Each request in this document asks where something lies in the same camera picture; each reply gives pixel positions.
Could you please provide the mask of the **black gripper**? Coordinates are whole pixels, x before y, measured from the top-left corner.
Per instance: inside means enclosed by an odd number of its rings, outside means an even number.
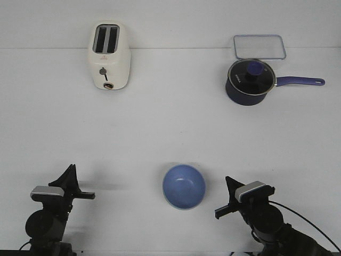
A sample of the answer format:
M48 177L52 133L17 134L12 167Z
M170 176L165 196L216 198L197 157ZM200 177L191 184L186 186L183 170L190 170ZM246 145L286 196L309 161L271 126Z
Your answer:
M230 176L226 176L225 181L229 192L229 203L228 205L222 206L215 210L216 219L236 211L240 211L245 215L247 212L250 212L259 205L268 204L269 197L275 192L274 187L266 186L258 191L244 196L242 198L242 203L239 203L235 198L235 192L236 189L244 186L245 184L233 179Z
M94 192L81 192L76 172L76 165L70 164L68 168L61 174L59 178L48 184L50 187L60 187L66 190L68 186L69 175L72 171L72 189L71 194L51 194L42 195L39 200L43 203L43 208L52 213L70 213L72 210L72 202L74 199L95 199Z

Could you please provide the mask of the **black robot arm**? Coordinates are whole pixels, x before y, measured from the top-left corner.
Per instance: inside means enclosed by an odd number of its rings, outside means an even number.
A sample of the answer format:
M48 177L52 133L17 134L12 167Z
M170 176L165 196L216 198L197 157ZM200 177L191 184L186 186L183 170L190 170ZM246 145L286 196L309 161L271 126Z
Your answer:
M36 186L30 198L42 203L26 221L31 255L76 255L70 243L62 241L74 199L95 199L94 192L80 189L76 165L70 164L62 175L47 186Z
M245 185L230 176L225 181L229 203L215 210L215 218L239 212L254 240L263 244L259 255L332 255L315 239L284 222L281 211L269 201L274 187L260 181Z

